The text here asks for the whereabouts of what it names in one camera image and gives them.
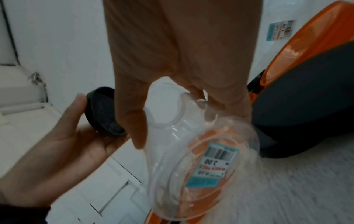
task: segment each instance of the white label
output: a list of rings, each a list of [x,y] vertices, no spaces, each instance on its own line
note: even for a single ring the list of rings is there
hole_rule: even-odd
[[[185,187],[216,187],[225,177],[230,164],[235,162],[238,150],[226,145],[211,142],[200,159]]]
[[[269,24],[267,41],[275,41],[291,36],[296,20]]]

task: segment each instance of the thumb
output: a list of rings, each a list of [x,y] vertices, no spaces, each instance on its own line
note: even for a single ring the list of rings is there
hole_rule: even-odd
[[[71,103],[59,119],[57,125],[53,129],[53,132],[55,132],[55,134],[64,135],[74,134],[76,132],[80,117],[85,112],[86,106],[86,96],[79,93],[74,102]]]
[[[148,136],[144,105],[150,83],[134,77],[115,77],[115,118],[132,138],[135,148],[142,149]]]

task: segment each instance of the orange plastic container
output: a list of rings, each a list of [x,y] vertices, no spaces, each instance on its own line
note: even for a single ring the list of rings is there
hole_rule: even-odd
[[[267,87],[301,62],[353,37],[354,4],[332,3],[307,22],[275,56],[260,80],[261,86]]]

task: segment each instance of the clear plastic container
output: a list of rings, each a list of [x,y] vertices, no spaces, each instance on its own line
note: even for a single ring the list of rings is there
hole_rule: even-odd
[[[207,121],[206,110],[215,119]],[[259,142],[249,123],[210,108],[173,84],[149,92],[145,111],[147,192],[161,218],[201,216],[252,175]]]

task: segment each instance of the person's right hand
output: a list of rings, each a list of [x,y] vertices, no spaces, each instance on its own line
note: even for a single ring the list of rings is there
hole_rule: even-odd
[[[171,77],[191,94],[250,121],[247,79],[262,0],[103,0],[117,122],[137,149],[147,138],[150,84]]]

